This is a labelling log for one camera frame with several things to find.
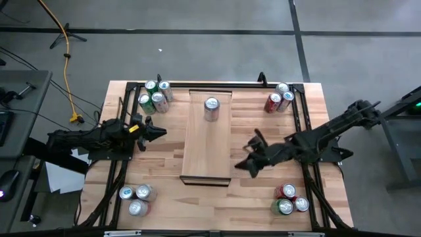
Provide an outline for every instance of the concrete floor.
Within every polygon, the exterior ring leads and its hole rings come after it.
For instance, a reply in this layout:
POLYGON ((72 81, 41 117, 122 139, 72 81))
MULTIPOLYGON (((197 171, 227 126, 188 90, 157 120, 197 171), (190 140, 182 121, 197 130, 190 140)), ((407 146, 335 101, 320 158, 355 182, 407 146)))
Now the concrete floor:
MULTIPOLYGON (((49 0, 61 22, 86 28, 293 30, 288 0, 49 0)), ((295 0, 301 30, 421 31, 417 0, 295 0)), ((6 13, 31 20, 31 27, 55 27, 36 1, 11 1, 6 13)), ((16 24, 0 15, 0 24, 16 24)), ((53 71, 63 85, 65 44, 53 50, 56 34, 0 33, 0 45, 40 70, 53 71)), ((81 35, 72 39, 68 77, 72 92, 102 104, 109 80, 146 80, 159 73, 169 80, 255 81, 260 71, 270 81, 302 82, 294 36, 227 35, 81 35)), ((311 82, 321 82, 331 117, 357 99, 382 101, 386 109, 420 85, 421 38, 303 37, 311 82)), ((22 65, 1 56, 8 65, 22 65)), ((94 108, 78 102, 93 114, 94 108)), ((47 92, 41 114, 67 126, 70 105, 54 88, 47 92)), ((37 119, 32 136, 41 141, 59 129, 37 119)), ((351 214, 358 229, 421 235, 420 190, 389 194, 385 185, 401 174, 383 131, 354 128, 340 145, 355 152, 343 162, 351 214)), ((78 194, 41 196, 34 213, 43 217, 38 229, 72 224, 78 194)), ((18 228, 31 229, 28 224, 18 228)))

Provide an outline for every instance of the aluminum can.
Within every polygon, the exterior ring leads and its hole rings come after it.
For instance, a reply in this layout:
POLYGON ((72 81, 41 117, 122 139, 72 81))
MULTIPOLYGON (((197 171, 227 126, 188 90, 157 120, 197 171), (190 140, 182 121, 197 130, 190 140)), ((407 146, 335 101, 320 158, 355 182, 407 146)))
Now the aluminum can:
POLYGON ((299 212, 305 212, 310 207, 309 201, 303 196, 294 197, 292 202, 294 204, 294 209, 299 212))
POLYGON ((132 187, 124 186, 120 189, 120 198, 123 200, 131 200, 134 198, 134 190, 132 187))
POLYGON ((145 114, 152 115, 153 113, 155 113, 156 109, 155 109, 155 106, 153 106, 152 99, 149 95, 141 94, 139 96, 138 101, 139 101, 140 107, 142 107, 145 114))
POLYGON ((132 216, 144 217, 151 212, 151 204, 142 200, 133 200, 129 204, 129 214, 132 216))
POLYGON ((146 91, 149 95, 153 95, 155 92, 159 92, 158 84, 154 80, 149 80, 145 83, 146 91))
POLYGON ((294 210, 294 206, 288 199, 277 199, 272 202, 270 210, 275 215, 289 215, 294 210))
POLYGON ((283 184, 275 188, 275 199, 293 199, 297 193, 293 184, 283 184))
POLYGON ((170 82, 167 82, 167 81, 159 82, 159 90, 165 96, 165 99, 167 100, 167 102, 172 102, 174 100, 170 82))
POLYGON ((267 113, 273 113, 281 103, 281 96, 278 93, 271 93, 264 104, 264 110, 267 113))
POLYGON ((214 122, 219 117, 220 103, 215 97, 210 97, 205 101, 205 120, 214 122))
POLYGON ((283 96, 285 92, 289 92, 288 84, 286 84, 285 82, 279 83, 278 85, 276 85, 275 92, 283 96))
POLYGON ((284 95, 282 96, 282 100, 281 103, 278 107, 277 112, 284 112, 289 104, 291 104, 291 101, 294 99, 294 93, 292 92, 285 92, 284 95))
POLYGON ((161 92, 155 92, 152 95, 152 103, 158 113, 166 113, 170 109, 170 106, 166 102, 165 96, 161 92))
POLYGON ((158 192, 151 185, 142 184, 137 187, 136 196, 143 201, 154 201, 158 196, 158 192))

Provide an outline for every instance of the desk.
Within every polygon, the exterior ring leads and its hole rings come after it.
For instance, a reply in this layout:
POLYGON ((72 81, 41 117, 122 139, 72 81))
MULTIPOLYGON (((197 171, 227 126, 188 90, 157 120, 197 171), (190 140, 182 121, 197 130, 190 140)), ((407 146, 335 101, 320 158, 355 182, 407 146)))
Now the desk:
MULTIPOLYGON (((116 117, 118 98, 124 96, 125 87, 125 81, 110 82, 101 120, 116 117)), ((280 184, 291 182, 296 185, 298 194, 305 195, 303 173, 297 162, 289 161, 265 168, 254 179, 250 178, 247 171, 234 169, 234 165, 246 157, 242 147, 254 136, 254 128, 259 128, 270 144, 282 141, 285 136, 295 132, 291 107, 282 114, 268 114, 263 111, 263 105, 273 89, 230 89, 232 181, 228 188, 185 186, 179 176, 186 137, 188 89, 173 88, 175 101, 170 104, 169 112, 152 115, 154 125, 166 128, 168 134, 147 144, 147 151, 144 153, 135 148, 133 159, 128 165, 126 185, 136 187, 142 183, 150 183, 158 190, 158 198, 152 203, 152 211, 144 218, 132 217, 128 214, 129 201, 123 201, 118 228, 310 230, 308 213, 273 216, 269 210, 274 188, 280 184)), ((311 124, 316 128, 329 120, 322 86, 315 83, 305 84, 305 91, 311 124)), ((103 197, 109 167, 110 161, 99 161, 88 172, 82 192, 80 222, 87 218, 103 197)), ((337 214, 352 226, 339 169, 333 164, 321 163, 320 170, 327 200, 337 214)), ((114 198, 109 207, 107 222, 111 219, 113 206, 114 198)), ((320 204, 317 201, 315 209, 318 222, 322 224, 320 204)))
MULTIPOLYGON (((9 105, 12 109, 25 109, 38 113, 51 79, 48 71, 0 71, 0 86, 7 91, 20 92, 26 87, 25 82, 30 82, 37 87, 36 90, 24 95, 23 100, 12 100, 9 105)), ((34 126, 36 115, 23 111, 15 113, 12 125, 3 147, 0 147, 0 175, 13 169, 20 171, 14 197, 5 203, 0 203, 0 233, 8 232, 16 215, 16 210, 22 199, 26 184, 32 171, 35 158, 22 156, 22 150, 34 126)))

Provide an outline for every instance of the tripod stand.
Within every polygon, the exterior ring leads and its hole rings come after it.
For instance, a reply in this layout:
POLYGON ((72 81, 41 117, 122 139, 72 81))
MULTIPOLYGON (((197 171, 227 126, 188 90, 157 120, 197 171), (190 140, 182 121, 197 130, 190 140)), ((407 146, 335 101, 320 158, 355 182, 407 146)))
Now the tripod stand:
MULTIPOLYGON (((59 24, 59 22, 58 22, 58 20, 50 13, 50 11, 49 11, 49 9, 47 9, 46 7, 45 7, 45 5, 44 4, 42 4, 39 0, 38 0, 38 3, 41 5, 41 7, 45 10, 45 12, 50 16, 50 18, 51 19, 53 19, 53 21, 54 21, 54 23, 57 25, 57 27, 59 27, 60 28, 60 24, 59 24)), ((85 38, 83 38, 83 37, 80 37, 80 36, 77 36, 76 34, 73 34, 73 33, 70 33, 68 30, 69 30, 69 23, 66 23, 66 25, 64 25, 64 27, 63 27, 63 29, 64 29, 64 31, 66 32, 66 35, 68 36, 68 37, 70 37, 70 36, 72 36, 72 37, 75 37, 76 39, 78 39, 78 40, 82 40, 83 42, 86 42, 87 41, 87 39, 85 39, 85 38)), ((50 49, 53 49, 55 46, 57 46, 57 44, 59 44, 59 42, 60 42, 60 40, 61 39, 63 39, 64 38, 64 36, 63 36, 63 32, 61 32, 60 34, 59 34, 59 36, 57 36, 57 38, 55 39, 55 41, 50 45, 50 49)))

